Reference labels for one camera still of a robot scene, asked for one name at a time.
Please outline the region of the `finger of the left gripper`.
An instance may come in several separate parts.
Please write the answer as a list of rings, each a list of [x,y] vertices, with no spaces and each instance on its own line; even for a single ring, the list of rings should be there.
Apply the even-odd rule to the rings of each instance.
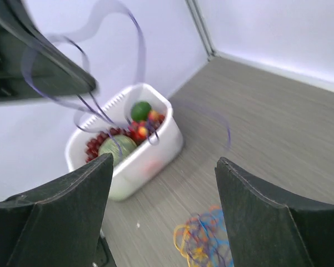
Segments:
[[[96,87],[41,34],[22,1],[0,1],[0,102],[84,95]]]

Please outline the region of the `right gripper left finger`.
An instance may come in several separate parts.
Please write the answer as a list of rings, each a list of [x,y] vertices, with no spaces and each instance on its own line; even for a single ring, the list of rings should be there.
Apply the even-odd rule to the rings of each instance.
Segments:
[[[113,156],[0,202],[0,266],[92,266]]]

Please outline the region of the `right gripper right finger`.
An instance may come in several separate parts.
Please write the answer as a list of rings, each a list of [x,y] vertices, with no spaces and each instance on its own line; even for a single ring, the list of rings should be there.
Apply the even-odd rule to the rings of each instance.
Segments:
[[[334,267],[334,205],[282,189],[225,157],[215,174],[235,266]]]

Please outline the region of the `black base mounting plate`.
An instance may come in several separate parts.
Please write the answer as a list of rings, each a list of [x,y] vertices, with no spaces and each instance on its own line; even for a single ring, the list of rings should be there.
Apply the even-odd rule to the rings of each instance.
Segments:
[[[93,267],[116,267],[116,263],[108,247],[106,239],[99,237],[92,263]]]

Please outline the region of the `red grape bunch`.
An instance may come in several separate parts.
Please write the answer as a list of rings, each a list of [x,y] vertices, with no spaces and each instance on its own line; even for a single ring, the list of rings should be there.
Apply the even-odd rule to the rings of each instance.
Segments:
[[[125,129],[122,129],[122,128],[111,127],[111,128],[108,128],[106,131],[100,131],[96,137],[91,138],[86,143],[86,148],[85,148],[85,154],[86,154],[85,162],[86,163],[98,157],[99,148],[107,139],[110,138],[108,134],[111,134],[112,136],[115,136],[115,135],[123,135],[127,137],[132,136],[129,131],[126,131]]]

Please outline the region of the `green netted melon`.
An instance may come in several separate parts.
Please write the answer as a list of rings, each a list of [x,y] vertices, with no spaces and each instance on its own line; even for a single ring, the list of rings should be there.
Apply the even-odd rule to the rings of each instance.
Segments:
[[[127,158],[137,148],[136,143],[127,136],[115,135],[107,139],[99,148],[98,155],[111,153],[113,156],[113,166],[117,166]]]

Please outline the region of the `small peach fruits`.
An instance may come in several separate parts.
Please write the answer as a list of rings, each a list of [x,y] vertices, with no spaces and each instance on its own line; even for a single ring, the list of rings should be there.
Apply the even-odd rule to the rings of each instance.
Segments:
[[[132,121],[128,127],[129,137],[133,141],[142,142],[150,137],[164,122],[165,115],[150,110],[145,120]]]

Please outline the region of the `green lime fruit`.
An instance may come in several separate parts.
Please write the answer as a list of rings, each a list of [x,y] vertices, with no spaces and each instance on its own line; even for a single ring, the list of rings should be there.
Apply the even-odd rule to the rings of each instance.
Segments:
[[[136,122],[145,121],[151,109],[151,105],[146,101],[136,102],[131,108],[131,119]]]

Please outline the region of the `white plastic fruit basket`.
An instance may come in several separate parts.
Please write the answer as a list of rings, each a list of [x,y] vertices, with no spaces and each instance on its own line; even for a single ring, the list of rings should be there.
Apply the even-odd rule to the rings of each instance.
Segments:
[[[122,201],[179,154],[183,137],[171,103],[146,83],[125,88],[102,110],[114,123],[94,115],[86,119],[68,140],[66,163],[74,171],[111,153],[114,167],[108,198]]]

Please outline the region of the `aluminium frame rail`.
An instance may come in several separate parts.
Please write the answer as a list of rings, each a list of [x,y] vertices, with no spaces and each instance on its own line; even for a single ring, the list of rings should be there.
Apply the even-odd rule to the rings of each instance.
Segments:
[[[208,32],[205,18],[202,14],[200,5],[197,0],[185,0],[191,16],[193,18],[197,32],[201,38],[204,49],[207,53],[208,61],[217,56],[216,49],[212,43],[210,33]]]

